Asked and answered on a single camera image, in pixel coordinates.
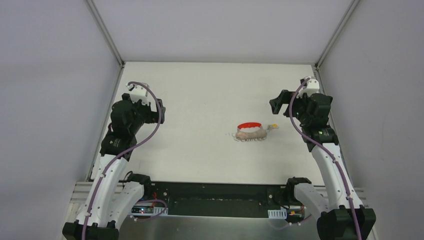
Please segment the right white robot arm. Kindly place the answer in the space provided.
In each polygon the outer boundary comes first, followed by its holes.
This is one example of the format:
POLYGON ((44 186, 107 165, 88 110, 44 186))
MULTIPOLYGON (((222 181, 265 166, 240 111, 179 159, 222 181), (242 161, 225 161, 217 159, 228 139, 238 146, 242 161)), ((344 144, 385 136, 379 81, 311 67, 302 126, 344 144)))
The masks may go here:
POLYGON ((343 164, 338 136, 329 125, 332 101, 321 93, 285 89, 269 101, 274 115, 287 105, 283 115, 299 121, 295 130, 317 163, 327 193, 320 195, 306 177, 292 177, 272 200, 286 210, 294 205, 306 207, 316 220, 321 240, 365 240, 377 218, 357 195, 343 164))

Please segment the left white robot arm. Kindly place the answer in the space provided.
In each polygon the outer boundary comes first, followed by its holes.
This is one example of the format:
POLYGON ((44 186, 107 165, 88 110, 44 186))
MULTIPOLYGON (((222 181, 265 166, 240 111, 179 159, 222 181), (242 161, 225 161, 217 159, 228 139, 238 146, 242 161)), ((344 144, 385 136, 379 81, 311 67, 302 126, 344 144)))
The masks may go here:
POLYGON ((136 134, 141 126, 165 122, 166 108, 154 98, 156 111, 146 96, 124 93, 111 107, 110 124, 100 147, 98 171, 84 205, 73 222, 66 222, 62 234, 67 240, 117 240, 123 221, 137 201, 152 198, 151 179, 132 173, 122 192, 115 197, 120 177, 133 150, 139 147, 136 134))

